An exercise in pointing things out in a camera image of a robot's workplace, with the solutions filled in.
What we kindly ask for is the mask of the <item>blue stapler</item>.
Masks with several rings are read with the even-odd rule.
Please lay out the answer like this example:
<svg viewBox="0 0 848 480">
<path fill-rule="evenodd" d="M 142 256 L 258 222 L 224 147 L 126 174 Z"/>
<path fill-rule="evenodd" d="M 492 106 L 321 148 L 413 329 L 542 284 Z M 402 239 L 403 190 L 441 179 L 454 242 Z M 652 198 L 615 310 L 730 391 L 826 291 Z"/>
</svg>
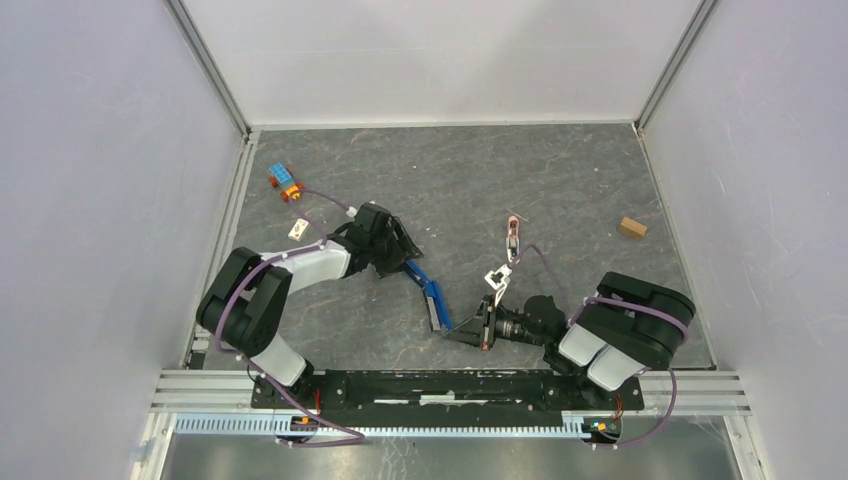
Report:
<svg viewBox="0 0 848 480">
<path fill-rule="evenodd" d="M 421 290 L 430 329 L 435 333 L 446 334 L 453 325 L 440 284 L 430 279 L 413 260 L 408 260 L 403 270 Z"/>
</svg>

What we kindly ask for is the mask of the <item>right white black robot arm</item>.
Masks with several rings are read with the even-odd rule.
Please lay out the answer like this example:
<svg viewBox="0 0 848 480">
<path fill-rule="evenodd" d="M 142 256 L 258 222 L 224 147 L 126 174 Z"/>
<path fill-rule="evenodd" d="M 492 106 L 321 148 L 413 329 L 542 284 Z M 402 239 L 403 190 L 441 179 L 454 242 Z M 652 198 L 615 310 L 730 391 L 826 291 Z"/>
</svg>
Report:
<svg viewBox="0 0 848 480">
<path fill-rule="evenodd" d="M 695 313 L 694 302 L 676 290 L 608 272 L 571 316 L 550 296 L 532 296 L 510 310 L 487 295 L 445 336 L 481 351 L 498 340 L 539 346 L 552 370 L 580 377 L 577 392 L 585 405 L 602 408 L 627 380 L 669 368 Z"/>
</svg>

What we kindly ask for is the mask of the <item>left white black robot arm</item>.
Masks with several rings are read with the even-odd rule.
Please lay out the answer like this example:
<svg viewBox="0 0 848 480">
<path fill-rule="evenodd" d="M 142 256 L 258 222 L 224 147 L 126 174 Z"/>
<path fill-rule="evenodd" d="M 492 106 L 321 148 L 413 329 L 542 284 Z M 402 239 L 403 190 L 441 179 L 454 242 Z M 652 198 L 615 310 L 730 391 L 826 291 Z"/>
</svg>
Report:
<svg viewBox="0 0 848 480">
<path fill-rule="evenodd" d="M 314 394 L 312 365 L 279 332 L 288 297 L 367 267 L 380 277 L 399 273 L 422 255 L 397 216 L 365 203 L 351 220 L 305 247 L 231 251 L 204 293 L 195 321 L 212 334 L 215 347 L 243 355 L 274 380 L 276 394 L 288 406 L 302 407 Z"/>
</svg>

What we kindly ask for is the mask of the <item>colourful toy brick car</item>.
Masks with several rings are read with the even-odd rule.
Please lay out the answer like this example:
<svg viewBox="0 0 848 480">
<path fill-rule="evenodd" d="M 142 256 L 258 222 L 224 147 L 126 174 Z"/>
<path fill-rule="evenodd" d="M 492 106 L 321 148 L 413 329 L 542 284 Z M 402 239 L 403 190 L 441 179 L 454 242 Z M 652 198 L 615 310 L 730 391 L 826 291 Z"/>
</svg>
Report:
<svg viewBox="0 0 848 480">
<path fill-rule="evenodd" d="M 282 163 L 273 164 L 269 168 L 268 182 L 272 188 L 279 191 L 281 199 L 288 203 L 301 198 L 304 185 L 293 177 L 291 171 Z"/>
</svg>

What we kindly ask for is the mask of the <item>small wooden block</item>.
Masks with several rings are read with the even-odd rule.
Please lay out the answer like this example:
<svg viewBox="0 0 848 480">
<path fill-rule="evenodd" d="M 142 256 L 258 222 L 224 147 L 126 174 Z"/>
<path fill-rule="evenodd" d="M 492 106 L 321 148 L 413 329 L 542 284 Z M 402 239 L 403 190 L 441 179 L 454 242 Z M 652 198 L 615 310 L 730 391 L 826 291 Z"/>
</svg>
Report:
<svg viewBox="0 0 848 480">
<path fill-rule="evenodd" d="M 628 238 L 641 240 L 645 238 L 648 227 L 633 218 L 623 217 L 617 226 L 617 231 Z"/>
</svg>

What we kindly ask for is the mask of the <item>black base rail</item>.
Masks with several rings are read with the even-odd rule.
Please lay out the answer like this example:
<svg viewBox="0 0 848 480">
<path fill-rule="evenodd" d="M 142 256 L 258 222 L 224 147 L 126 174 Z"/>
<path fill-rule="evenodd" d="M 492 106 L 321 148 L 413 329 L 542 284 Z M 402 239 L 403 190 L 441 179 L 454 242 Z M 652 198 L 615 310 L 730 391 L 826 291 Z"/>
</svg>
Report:
<svg viewBox="0 0 848 480">
<path fill-rule="evenodd" d="M 326 370 L 299 380 L 291 396 L 330 422 L 351 429 L 553 427 L 564 412 L 636 412 L 641 385 L 615 391 L 577 368 Z"/>
</svg>

